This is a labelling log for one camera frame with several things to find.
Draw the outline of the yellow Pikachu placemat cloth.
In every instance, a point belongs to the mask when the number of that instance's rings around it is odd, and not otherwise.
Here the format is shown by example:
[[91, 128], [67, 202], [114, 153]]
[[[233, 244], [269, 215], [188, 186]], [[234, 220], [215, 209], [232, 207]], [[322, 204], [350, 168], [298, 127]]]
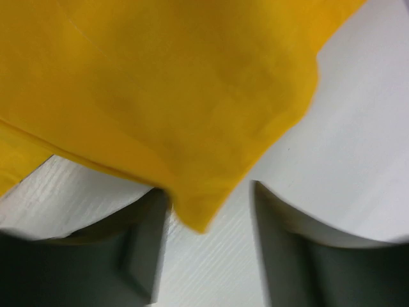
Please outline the yellow Pikachu placemat cloth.
[[2, 1], [1, 192], [51, 155], [165, 189], [203, 233], [310, 106], [361, 1]]

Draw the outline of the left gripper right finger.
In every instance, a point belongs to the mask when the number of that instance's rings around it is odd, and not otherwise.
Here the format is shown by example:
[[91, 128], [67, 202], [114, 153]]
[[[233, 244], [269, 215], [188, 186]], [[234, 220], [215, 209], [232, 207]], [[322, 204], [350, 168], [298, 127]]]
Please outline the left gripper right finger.
[[407, 306], [408, 239], [334, 228], [252, 183], [270, 306]]

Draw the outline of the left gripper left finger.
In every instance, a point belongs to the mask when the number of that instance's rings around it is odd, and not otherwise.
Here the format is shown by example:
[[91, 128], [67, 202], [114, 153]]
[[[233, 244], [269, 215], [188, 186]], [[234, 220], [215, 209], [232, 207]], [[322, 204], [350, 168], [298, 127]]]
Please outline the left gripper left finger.
[[157, 295], [168, 197], [148, 191], [66, 237], [1, 231], [2, 306], [147, 306]]

